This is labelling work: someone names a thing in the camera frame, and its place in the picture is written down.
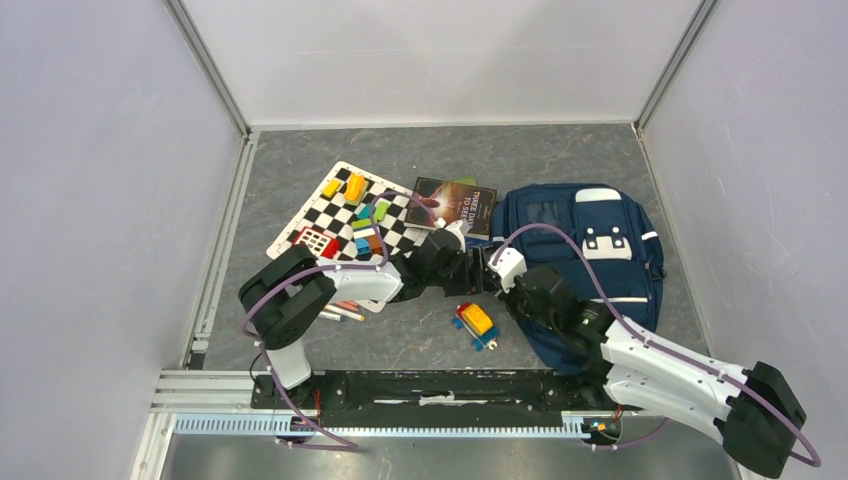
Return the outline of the dark Three Days book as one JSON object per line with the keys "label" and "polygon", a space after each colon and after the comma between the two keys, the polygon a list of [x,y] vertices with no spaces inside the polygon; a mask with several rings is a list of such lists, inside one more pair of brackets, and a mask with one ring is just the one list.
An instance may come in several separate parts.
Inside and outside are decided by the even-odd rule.
{"label": "dark Three Days book", "polygon": [[492,214],[497,203],[495,189],[418,177],[413,192],[414,197],[418,198],[432,214],[418,203],[411,201],[404,217],[407,227],[433,230],[439,218],[448,224],[465,220],[470,226],[467,232],[468,237],[482,241],[489,240]]}

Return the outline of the navy blue student backpack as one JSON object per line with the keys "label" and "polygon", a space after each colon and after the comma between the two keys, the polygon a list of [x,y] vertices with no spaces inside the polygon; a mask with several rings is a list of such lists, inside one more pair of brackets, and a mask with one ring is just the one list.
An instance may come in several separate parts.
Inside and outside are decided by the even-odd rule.
{"label": "navy blue student backpack", "polygon": [[664,253],[645,209],[606,184],[532,184],[508,192],[492,214],[491,239],[505,239],[527,267],[557,269],[582,300],[600,302],[591,277],[624,316],[656,331]]}

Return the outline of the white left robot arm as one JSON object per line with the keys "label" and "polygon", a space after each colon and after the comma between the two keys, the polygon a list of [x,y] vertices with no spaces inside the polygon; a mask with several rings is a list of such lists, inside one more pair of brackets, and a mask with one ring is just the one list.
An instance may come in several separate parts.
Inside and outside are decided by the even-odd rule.
{"label": "white left robot arm", "polygon": [[301,341],[325,306],[339,301],[404,302],[428,288],[447,297],[494,293],[499,286],[481,247],[467,248],[447,229],[400,254],[377,261],[341,261],[293,246],[247,280],[238,291],[245,330],[264,348],[275,392],[290,407],[314,394],[312,368]]}

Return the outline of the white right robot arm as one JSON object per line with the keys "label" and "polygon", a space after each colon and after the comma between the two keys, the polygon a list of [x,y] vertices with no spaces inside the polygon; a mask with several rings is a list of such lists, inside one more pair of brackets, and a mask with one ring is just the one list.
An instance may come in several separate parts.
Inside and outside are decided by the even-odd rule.
{"label": "white right robot arm", "polygon": [[603,302],[579,300],[551,267],[518,264],[494,276],[513,317],[581,357],[585,405],[614,401],[659,413],[715,440],[746,469],[781,476],[807,416],[779,369],[719,361],[616,318]]}

